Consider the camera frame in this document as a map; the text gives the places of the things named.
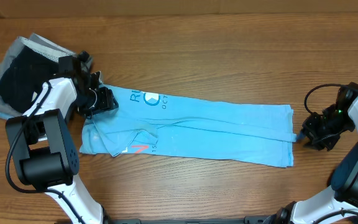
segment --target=folded blue shirt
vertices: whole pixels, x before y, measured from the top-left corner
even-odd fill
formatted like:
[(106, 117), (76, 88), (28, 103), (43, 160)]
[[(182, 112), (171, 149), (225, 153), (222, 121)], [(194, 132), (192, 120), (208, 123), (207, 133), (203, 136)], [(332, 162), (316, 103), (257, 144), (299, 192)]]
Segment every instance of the folded blue shirt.
[(290, 105), (240, 105), (105, 85), (119, 108), (87, 119), (80, 152), (293, 166)]

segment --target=gray fabric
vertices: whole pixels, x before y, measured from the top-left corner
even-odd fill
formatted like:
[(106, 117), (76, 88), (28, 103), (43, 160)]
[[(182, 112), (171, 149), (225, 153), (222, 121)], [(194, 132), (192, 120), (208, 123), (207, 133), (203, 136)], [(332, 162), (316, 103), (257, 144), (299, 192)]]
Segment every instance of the gray fabric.
[[(36, 35), (36, 34), (31, 34), (29, 40), (34, 41), (35, 43), (44, 45), (44, 46), (49, 47), (54, 50), (63, 51), (63, 50), (45, 42), (44, 40), (39, 38), (38, 35)], [(9, 47), (9, 49), (7, 50), (7, 52), (5, 54), (4, 60), (0, 63), (0, 80), (1, 80), (1, 77), (4, 75), (4, 72), (11, 66), (12, 61), (18, 56), (18, 54), (22, 51), (23, 48), (24, 48), (24, 44), (19, 39), (16, 39), (12, 43), (12, 45)], [(90, 68), (92, 65), (92, 62), (93, 62), (93, 57), (89, 56), (89, 59), (88, 59), (88, 61), (86, 61), (85, 64), (86, 64), (86, 66), (88, 66), (88, 68)], [(83, 71), (87, 71), (87, 68), (84, 65), (81, 65), (81, 69)], [(11, 116), (22, 115), (20, 112), (14, 110), (11, 106), (9, 106), (9, 104), (5, 103), (2, 100), (1, 96), (0, 96), (0, 113), (6, 114), (6, 115), (11, 115)]]

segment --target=wooden tabletop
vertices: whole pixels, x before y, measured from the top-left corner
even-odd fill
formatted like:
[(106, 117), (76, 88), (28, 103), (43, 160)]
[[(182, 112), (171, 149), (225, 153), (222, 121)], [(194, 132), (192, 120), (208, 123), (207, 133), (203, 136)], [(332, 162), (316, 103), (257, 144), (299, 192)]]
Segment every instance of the wooden tabletop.
[[(68, 49), (87, 50), (105, 82), (213, 101), (290, 104), (294, 133), (308, 113), (305, 94), (322, 83), (358, 83), (358, 13), (91, 17), (0, 20), (0, 62), (13, 40), (32, 32)], [(335, 88), (310, 108), (334, 103)], [(84, 120), (69, 123), (81, 146)], [(46, 195), (10, 188), (0, 119), (0, 223), (67, 219)], [(178, 157), (80, 155), (80, 176), (113, 218), (240, 218), (275, 213), (327, 187), (331, 171), (357, 141), (344, 133), (330, 152), (293, 145), (295, 166)]]

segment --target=brown wall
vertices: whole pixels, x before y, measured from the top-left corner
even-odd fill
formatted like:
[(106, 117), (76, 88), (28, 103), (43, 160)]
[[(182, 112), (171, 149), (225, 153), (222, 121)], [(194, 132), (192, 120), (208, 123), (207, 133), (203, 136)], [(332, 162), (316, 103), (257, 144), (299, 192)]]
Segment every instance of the brown wall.
[(0, 0), (5, 18), (280, 12), (358, 12), (358, 0)]

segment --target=black cloth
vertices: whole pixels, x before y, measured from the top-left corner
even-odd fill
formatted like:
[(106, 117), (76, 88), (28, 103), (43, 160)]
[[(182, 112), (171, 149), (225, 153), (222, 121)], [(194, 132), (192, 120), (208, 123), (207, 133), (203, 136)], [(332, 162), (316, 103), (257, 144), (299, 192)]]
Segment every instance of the black cloth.
[(1, 78), (0, 96), (13, 109), (24, 113), (32, 106), (34, 92), (39, 96), (42, 84), (58, 69), (58, 63), (24, 46)]

